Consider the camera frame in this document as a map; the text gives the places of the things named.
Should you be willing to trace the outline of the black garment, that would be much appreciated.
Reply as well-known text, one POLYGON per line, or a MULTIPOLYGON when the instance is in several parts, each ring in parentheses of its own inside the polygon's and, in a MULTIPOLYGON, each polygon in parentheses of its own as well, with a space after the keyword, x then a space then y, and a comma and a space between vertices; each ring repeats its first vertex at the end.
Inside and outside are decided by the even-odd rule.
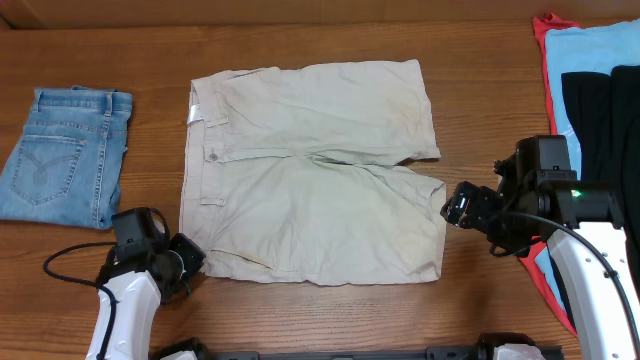
POLYGON ((639 284, 639 68, 561 75, 565 111, 581 148, 581 179, 606 182, 624 215, 632 279, 639 284))

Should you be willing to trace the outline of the beige cotton shorts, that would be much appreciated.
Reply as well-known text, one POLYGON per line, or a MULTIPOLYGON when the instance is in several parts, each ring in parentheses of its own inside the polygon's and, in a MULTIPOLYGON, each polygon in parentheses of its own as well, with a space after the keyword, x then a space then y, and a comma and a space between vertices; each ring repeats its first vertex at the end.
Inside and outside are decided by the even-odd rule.
POLYGON ((417 60, 194 79, 180 229, 211 277, 317 285, 439 279, 440 150, 417 60))

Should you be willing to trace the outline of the light blue t-shirt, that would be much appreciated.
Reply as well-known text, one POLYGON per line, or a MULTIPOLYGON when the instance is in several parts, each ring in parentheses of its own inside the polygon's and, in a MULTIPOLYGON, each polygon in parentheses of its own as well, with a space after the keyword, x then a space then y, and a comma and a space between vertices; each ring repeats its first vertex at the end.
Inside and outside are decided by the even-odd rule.
POLYGON ((532 24, 543 57, 551 131, 566 138, 571 168, 582 180, 581 148, 565 111, 561 75, 568 72, 610 74, 617 66, 639 68, 639 22, 581 28, 550 14, 533 19, 532 24))

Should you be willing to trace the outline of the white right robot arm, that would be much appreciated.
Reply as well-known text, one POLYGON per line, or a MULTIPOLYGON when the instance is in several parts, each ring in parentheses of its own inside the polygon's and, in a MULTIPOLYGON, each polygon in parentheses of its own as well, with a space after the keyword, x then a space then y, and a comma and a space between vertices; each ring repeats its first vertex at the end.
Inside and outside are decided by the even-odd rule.
POLYGON ((545 181, 511 199, 461 182, 444 203, 447 223, 486 235, 495 257, 547 246, 586 359, 639 356, 639 300, 626 265, 616 198, 602 184, 545 181))

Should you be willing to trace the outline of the folded blue denim jeans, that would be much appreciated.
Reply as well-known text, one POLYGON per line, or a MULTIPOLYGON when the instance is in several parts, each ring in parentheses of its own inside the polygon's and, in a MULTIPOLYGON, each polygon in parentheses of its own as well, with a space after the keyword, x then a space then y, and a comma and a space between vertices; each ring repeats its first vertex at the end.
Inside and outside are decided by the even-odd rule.
POLYGON ((1 218, 110 228, 132 112, 114 89, 37 88, 1 174, 1 218))

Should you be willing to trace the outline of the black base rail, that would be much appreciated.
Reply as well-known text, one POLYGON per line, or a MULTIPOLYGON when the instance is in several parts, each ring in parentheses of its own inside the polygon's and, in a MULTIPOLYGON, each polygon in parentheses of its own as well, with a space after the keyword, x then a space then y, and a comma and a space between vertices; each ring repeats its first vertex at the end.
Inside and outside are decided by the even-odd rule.
POLYGON ((561 346, 537 345, 522 333, 485 333, 472 345, 431 345, 424 350, 297 352, 266 354, 256 351, 218 352, 190 338, 152 353, 149 359, 210 360, 564 360, 561 346))

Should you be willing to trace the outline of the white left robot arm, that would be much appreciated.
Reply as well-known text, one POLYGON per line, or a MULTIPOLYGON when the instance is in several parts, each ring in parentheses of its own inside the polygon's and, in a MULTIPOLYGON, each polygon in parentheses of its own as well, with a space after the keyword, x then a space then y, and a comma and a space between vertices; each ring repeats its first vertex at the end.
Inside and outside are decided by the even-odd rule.
POLYGON ((199 272, 205 253, 181 233, 172 239, 119 240, 97 278, 100 309, 88 359, 147 359, 160 305, 199 272))

